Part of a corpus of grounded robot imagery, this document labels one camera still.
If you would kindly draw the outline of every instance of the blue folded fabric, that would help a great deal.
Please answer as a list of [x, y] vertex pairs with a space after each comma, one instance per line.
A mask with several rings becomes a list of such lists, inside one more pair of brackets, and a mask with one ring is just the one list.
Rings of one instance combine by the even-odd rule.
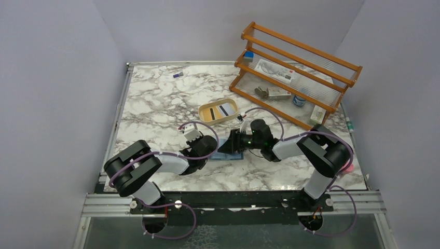
[[[218, 139], [218, 140], [219, 140], [218, 142], [220, 143], [219, 148], [227, 141], [227, 139]], [[208, 160], [210, 161], [229, 161], [229, 160], [243, 160], [243, 159], [244, 159], [243, 153], [235, 153], [230, 155], [230, 154], [220, 153], [217, 151], [208, 158]]]

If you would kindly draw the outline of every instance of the marble table top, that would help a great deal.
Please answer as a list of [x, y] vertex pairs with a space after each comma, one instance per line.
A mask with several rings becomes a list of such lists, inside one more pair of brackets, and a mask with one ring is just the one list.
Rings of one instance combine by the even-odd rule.
[[[232, 98], [239, 112], [257, 106], [228, 90], [238, 71], [233, 65], [136, 66], [119, 123], [114, 154], [140, 139], [162, 151], [183, 149], [186, 140], [177, 127], [186, 121], [199, 121], [198, 108], [202, 104]], [[173, 78], [172, 75], [179, 72], [183, 72], [184, 76]], [[280, 136], [280, 125], [270, 113], [255, 110], [248, 117], [250, 120], [264, 119], [274, 136]], [[285, 137], [304, 131], [283, 118], [281, 120]], [[341, 108], [330, 115], [325, 126], [353, 146]], [[236, 119], [213, 125], [220, 137], [228, 137], [229, 131], [238, 127]], [[204, 134], [210, 134], [207, 128], [198, 128]], [[353, 164], [354, 170], [341, 176], [335, 184], [346, 189], [365, 190], [356, 156]], [[202, 170], [193, 174], [156, 173], [150, 181], [162, 191], [299, 190], [313, 170], [305, 156], [274, 163], [245, 151], [244, 160], [208, 161]], [[115, 191], [108, 186], [108, 180], [104, 191]]]

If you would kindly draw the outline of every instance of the black wire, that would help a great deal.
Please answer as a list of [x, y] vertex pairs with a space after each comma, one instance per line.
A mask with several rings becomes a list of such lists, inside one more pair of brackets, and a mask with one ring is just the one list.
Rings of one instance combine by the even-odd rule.
[[253, 154], [254, 156], [256, 156], [256, 157], [260, 157], [260, 158], [264, 158], [264, 157], [261, 157], [261, 156], [259, 156], [259, 155], [256, 155], [255, 153], [253, 153], [250, 149], [248, 149], [249, 150], [249, 152], [251, 153], [251, 154]]

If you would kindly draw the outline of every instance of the gray wall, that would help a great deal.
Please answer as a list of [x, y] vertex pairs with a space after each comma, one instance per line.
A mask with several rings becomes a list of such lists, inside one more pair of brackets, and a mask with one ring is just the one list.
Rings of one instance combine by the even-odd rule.
[[364, 66], [344, 103], [400, 248], [438, 248], [440, 2], [366, 0], [336, 55]]
[[235, 60], [251, 22], [333, 53], [363, 0], [94, 0], [125, 59]]
[[91, 0], [0, 3], [1, 248], [72, 247], [125, 71]]

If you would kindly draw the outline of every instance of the table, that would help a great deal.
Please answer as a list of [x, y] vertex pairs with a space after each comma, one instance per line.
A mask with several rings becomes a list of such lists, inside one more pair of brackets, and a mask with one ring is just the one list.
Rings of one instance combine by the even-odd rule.
[[[202, 104], [232, 98], [239, 112], [257, 106], [228, 90], [238, 71], [233, 65], [135, 66], [118, 125], [114, 154], [137, 140], [145, 140], [150, 147], [162, 151], [183, 149], [186, 141], [177, 127], [186, 121], [199, 120], [198, 108]], [[173, 78], [179, 72], [183, 72], [184, 76]], [[270, 113], [255, 110], [249, 113], [249, 118], [264, 119], [274, 136], [280, 136], [280, 125]], [[285, 137], [304, 131], [283, 118], [281, 121]], [[353, 147], [341, 108], [330, 115], [325, 126]], [[210, 134], [208, 129], [198, 127], [204, 134]], [[238, 127], [236, 119], [213, 125], [220, 137], [227, 137], [231, 129]], [[340, 177], [335, 184], [346, 189], [365, 190], [356, 154], [353, 164], [354, 170]], [[162, 191], [299, 190], [313, 170], [305, 156], [274, 163], [246, 151], [244, 160], [208, 161], [202, 170], [193, 174], [179, 176], [156, 173], [150, 181], [155, 182]], [[104, 191], [115, 191], [108, 186], [108, 181], [107, 178]]]

